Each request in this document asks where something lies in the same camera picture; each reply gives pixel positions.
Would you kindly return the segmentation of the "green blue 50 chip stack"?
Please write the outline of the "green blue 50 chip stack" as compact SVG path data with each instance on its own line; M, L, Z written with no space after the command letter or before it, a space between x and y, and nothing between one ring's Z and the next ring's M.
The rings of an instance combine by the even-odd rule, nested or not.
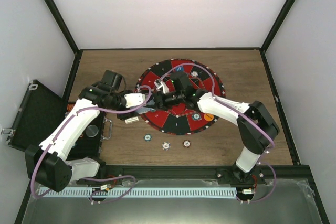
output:
M150 142L152 140L152 135L151 134L146 134L143 138L146 142Z

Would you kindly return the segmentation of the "blue small blind button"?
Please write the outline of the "blue small blind button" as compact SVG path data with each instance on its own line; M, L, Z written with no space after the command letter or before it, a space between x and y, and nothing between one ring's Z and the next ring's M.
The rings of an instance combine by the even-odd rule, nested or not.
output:
M179 67L177 67L177 68L176 68L176 71L184 71L183 66L179 66Z

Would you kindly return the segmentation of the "orange blue 10 chip stack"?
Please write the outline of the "orange blue 10 chip stack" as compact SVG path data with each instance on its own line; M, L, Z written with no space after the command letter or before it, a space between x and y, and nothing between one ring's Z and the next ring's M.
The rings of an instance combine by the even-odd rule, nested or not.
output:
M171 144L169 142L162 143L162 149L167 151L171 148Z

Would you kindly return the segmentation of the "orange dealer button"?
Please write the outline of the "orange dealer button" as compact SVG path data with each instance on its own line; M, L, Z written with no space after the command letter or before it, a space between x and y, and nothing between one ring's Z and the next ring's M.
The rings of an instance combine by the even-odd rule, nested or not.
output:
M204 120L207 122L211 122L214 119L214 115L210 113L204 113Z

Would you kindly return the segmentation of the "blue backed card deck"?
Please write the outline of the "blue backed card deck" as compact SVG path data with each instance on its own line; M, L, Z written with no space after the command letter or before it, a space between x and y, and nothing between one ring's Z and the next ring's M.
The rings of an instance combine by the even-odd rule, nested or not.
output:
M136 110L136 113L138 114L145 114L145 113L148 113L148 112L155 112L156 109L155 108L150 108L150 107L141 107L141 108L138 108Z

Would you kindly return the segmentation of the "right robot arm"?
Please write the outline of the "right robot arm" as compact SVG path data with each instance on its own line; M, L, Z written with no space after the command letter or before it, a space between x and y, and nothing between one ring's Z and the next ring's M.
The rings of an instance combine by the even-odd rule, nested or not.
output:
M274 140L280 132L273 117L259 101L239 103L203 89L166 94L157 91L151 98L159 110L184 104L188 109L212 114L237 126L244 147L232 166L232 173L235 181L241 184L251 179L254 167L264 154L275 147Z

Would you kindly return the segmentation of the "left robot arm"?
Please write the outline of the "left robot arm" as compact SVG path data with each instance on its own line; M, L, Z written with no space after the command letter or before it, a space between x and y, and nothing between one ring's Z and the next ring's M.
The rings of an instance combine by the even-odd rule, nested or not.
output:
M72 147L101 111L125 114L141 108L146 102L145 94L139 91L117 93L112 86L103 83L84 88L74 108L55 131L38 146L31 145L25 151L33 197L43 196L36 193L36 183L55 192L62 191L75 180L102 184L107 178L107 170L93 158L67 160Z

